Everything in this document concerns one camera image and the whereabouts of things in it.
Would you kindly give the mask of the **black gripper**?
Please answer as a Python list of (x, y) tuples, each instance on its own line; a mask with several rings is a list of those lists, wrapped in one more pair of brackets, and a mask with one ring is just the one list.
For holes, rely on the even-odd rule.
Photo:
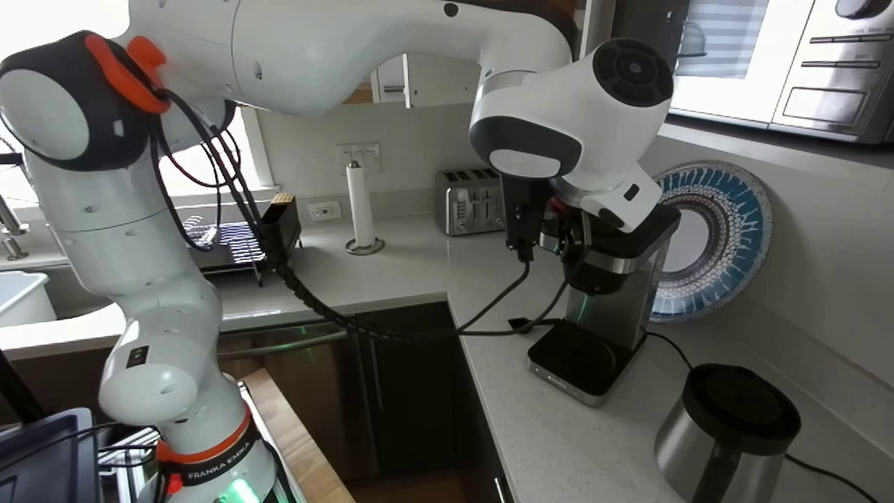
[(563, 204), (551, 181), (504, 175), (502, 207), (504, 246), (523, 262), (534, 259), (537, 246), (558, 255), (563, 262), (584, 259), (580, 210)]

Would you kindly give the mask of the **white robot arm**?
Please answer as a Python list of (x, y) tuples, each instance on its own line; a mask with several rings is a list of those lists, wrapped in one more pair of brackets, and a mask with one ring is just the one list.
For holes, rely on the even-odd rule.
[(278, 454), (218, 366), (221, 302), (164, 188), (200, 150), (196, 188), (235, 199), (236, 109), (321, 115), (401, 53), (478, 70), (468, 139), (514, 178), (570, 189), (574, 210), (630, 232), (662, 199), (640, 155), (673, 72), (618, 37), (580, 53), (563, 26), (471, 0), (131, 0), (120, 34), (74, 31), (6, 56), (2, 121), (38, 210), (83, 291), (123, 329), (99, 408), (159, 436), (161, 503), (294, 503)]

